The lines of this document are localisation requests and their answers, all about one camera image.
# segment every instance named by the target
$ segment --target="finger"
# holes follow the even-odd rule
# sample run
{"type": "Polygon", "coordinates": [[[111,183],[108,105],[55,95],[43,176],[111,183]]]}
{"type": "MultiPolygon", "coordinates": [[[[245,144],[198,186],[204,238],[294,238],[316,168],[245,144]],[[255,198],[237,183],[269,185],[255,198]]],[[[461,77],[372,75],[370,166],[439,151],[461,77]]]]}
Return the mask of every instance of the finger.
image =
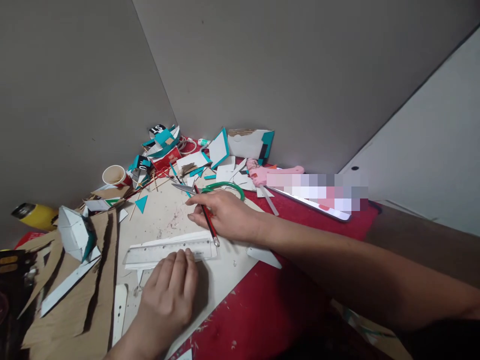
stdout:
{"type": "Polygon", "coordinates": [[[183,294],[185,283],[185,272],[187,271],[187,258],[185,252],[180,249],[176,253],[175,263],[171,272],[170,284],[168,289],[172,290],[174,294],[183,294]]]}
{"type": "Polygon", "coordinates": [[[169,288],[170,278],[172,277],[172,271],[174,269],[175,259],[177,257],[176,252],[171,252],[166,258],[163,259],[163,265],[161,266],[160,274],[158,274],[158,280],[156,281],[155,288],[158,291],[165,291],[169,288]]]}
{"type": "Polygon", "coordinates": [[[193,210],[194,214],[202,214],[204,211],[202,209],[202,205],[195,206],[195,210],[193,210]]]}
{"type": "Polygon", "coordinates": [[[190,301],[194,302],[195,291],[197,290],[197,282],[199,280],[199,271],[197,264],[195,264],[195,258],[192,251],[187,248],[185,250],[186,257],[186,274],[185,285],[183,286],[183,296],[190,301]]]}
{"type": "Polygon", "coordinates": [[[201,226],[202,228],[208,229],[209,225],[207,224],[207,219],[205,219],[204,213],[192,213],[187,215],[188,218],[193,221],[195,224],[198,226],[201,226]]]}
{"type": "Polygon", "coordinates": [[[154,288],[155,287],[155,285],[157,284],[157,280],[159,279],[159,274],[160,274],[160,271],[162,270],[162,265],[163,264],[164,264],[164,260],[162,259],[155,266],[155,268],[153,269],[153,271],[150,274],[150,277],[148,278],[148,280],[145,283],[146,288],[154,288]]]}
{"type": "Polygon", "coordinates": [[[208,193],[194,195],[185,202],[186,205],[201,204],[206,205],[209,208],[215,206],[215,203],[215,196],[211,196],[208,193]]]}

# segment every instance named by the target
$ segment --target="hand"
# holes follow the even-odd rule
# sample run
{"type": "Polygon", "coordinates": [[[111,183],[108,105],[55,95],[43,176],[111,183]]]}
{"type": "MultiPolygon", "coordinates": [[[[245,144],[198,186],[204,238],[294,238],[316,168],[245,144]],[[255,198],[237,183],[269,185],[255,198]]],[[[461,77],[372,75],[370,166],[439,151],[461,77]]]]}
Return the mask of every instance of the hand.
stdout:
{"type": "Polygon", "coordinates": [[[258,243],[263,237],[265,214],[248,207],[231,192],[217,189],[198,194],[189,198],[186,204],[197,204],[188,218],[205,229],[209,227],[200,204],[211,208],[213,227],[219,235],[229,240],[258,243]]]}
{"type": "Polygon", "coordinates": [[[136,348],[137,358],[155,359],[180,335],[192,317],[197,280],[189,248],[172,252],[153,269],[138,313],[124,336],[136,348]]]}

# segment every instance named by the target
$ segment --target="white wall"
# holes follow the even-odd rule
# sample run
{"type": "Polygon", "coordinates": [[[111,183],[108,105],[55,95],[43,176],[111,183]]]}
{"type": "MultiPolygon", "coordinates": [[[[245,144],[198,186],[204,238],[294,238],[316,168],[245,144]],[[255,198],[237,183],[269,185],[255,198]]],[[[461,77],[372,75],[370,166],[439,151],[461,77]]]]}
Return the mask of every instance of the white wall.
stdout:
{"type": "Polygon", "coordinates": [[[192,137],[275,130],[270,160],[337,173],[480,21],[477,0],[133,0],[192,137]]]}
{"type": "Polygon", "coordinates": [[[175,121],[130,0],[0,3],[0,249],[23,202],[76,206],[175,121]]]}
{"type": "Polygon", "coordinates": [[[480,30],[342,173],[354,166],[368,175],[370,199],[480,236],[480,30]]]}

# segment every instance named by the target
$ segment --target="green scissor handle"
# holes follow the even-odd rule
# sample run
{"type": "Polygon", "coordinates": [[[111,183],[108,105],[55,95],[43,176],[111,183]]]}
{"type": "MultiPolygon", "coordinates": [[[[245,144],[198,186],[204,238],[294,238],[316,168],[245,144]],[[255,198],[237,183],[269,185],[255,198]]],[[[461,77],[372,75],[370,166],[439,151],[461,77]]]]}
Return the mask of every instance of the green scissor handle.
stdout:
{"type": "Polygon", "coordinates": [[[215,182],[213,184],[210,184],[210,185],[207,185],[205,186],[203,189],[202,189],[202,193],[209,193],[209,192],[212,192],[213,190],[215,190],[216,188],[220,188],[222,186],[228,186],[228,187],[231,187],[231,188],[234,188],[235,190],[237,190],[239,193],[240,193],[240,200],[245,200],[245,193],[243,191],[243,189],[238,186],[237,184],[234,184],[233,182],[228,182],[228,181],[220,181],[220,182],[215,182]]]}

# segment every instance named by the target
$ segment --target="pink glue gun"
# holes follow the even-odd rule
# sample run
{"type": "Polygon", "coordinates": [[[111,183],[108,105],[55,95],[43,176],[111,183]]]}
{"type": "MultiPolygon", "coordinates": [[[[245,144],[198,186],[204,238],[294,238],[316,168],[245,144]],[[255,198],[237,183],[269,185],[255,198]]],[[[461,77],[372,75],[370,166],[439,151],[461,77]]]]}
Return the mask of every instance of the pink glue gun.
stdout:
{"type": "Polygon", "coordinates": [[[295,166],[288,169],[269,169],[260,166],[255,159],[248,159],[246,161],[246,168],[250,174],[253,184],[259,188],[261,185],[267,185],[267,174],[303,174],[305,169],[301,166],[295,166]]]}

